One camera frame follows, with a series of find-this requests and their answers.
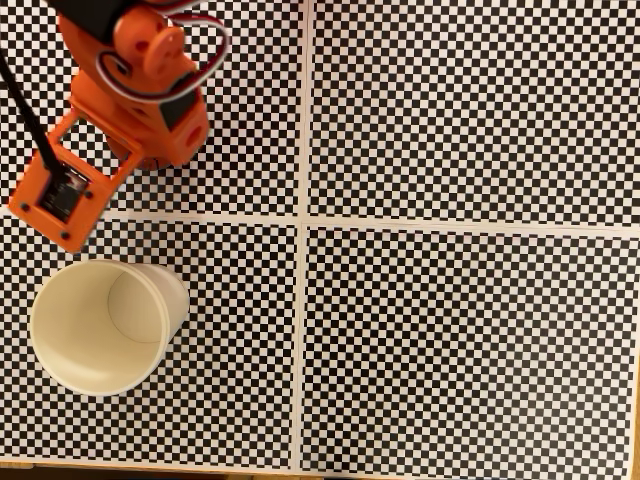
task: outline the paper cup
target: paper cup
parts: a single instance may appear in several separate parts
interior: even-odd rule
[[[31,341],[61,385],[83,395],[117,395],[153,372],[188,309],[186,288],[164,267],[76,263],[36,296]]]

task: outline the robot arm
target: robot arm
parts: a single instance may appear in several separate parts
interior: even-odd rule
[[[229,35],[214,17],[176,13],[200,1],[48,3],[59,15],[59,29],[80,72],[71,84],[70,112],[46,142],[38,141],[40,151],[9,209],[65,250],[76,252],[133,170],[184,165],[206,141],[209,121],[199,87],[223,62]],[[213,26],[223,39],[200,70],[184,54],[185,35],[179,26],[196,23]],[[15,87],[15,82],[7,84]],[[12,94],[23,111],[26,102],[15,89]],[[60,143],[80,118],[104,132],[120,159],[111,177]],[[36,140],[37,127],[30,126]]]

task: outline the checkerboard pattern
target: checkerboard pattern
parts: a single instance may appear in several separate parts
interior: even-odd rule
[[[69,105],[73,60],[41,0],[0,6],[2,48],[44,125]],[[296,156],[301,118],[302,0],[203,2],[196,10],[222,19],[231,31],[228,60],[203,89],[211,132],[181,169],[137,172],[114,197],[112,209],[210,213],[291,214],[296,208]],[[217,49],[215,33],[188,29],[188,53],[204,64]],[[6,203],[32,156],[33,143],[17,108],[0,89],[0,201]],[[90,163],[103,148],[87,145]],[[160,198],[154,194],[163,192]]]
[[[0,276],[0,457],[289,467],[295,227],[114,220],[73,258],[18,220],[1,221],[12,260]],[[191,294],[153,374],[103,399],[52,380],[28,334],[44,279],[90,258],[167,265]]]
[[[309,237],[305,469],[624,478],[637,240]]]
[[[636,3],[480,3],[314,2],[310,213],[638,225]]]
[[[194,7],[233,40],[192,162],[131,175],[76,257],[0,208],[0,458],[626,480],[640,13],[525,3]],[[55,24],[42,0],[0,5],[45,125],[76,73]],[[186,33],[204,63],[215,32]],[[0,125],[5,205],[34,144],[1,85]],[[65,145],[117,167],[90,125]],[[191,293],[166,358],[113,398],[57,385],[28,335],[39,286],[91,258],[168,265]]]

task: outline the checkerboard mat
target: checkerboard mat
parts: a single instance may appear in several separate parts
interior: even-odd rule
[[[635,2],[484,3],[315,2],[310,213],[640,223]]]
[[[81,119],[62,137],[62,146],[84,159],[107,177],[118,172],[120,161],[109,149],[106,137],[94,125]]]
[[[43,125],[69,108],[73,60],[56,31],[53,10],[41,0],[0,6],[1,47]],[[203,93],[210,138],[181,169],[136,172],[111,204],[119,210],[291,214],[301,122],[301,0],[203,2],[231,30],[231,53]],[[191,28],[188,53],[204,64],[219,39]],[[5,204],[31,160],[34,144],[6,89],[0,89],[0,201]],[[99,161],[102,135],[87,145]],[[162,192],[157,198],[154,193]]]
[[[309,235],[305,470],[626,478],[637,240]]]
[[[0,457],[289,467],[295,227],[107,221],[74,259],[0,220],[11,258],[0,276]],[[168,265],[191,294],[166,358],[116,397],[59,386],[28,334],[43,280],[90,258]]]

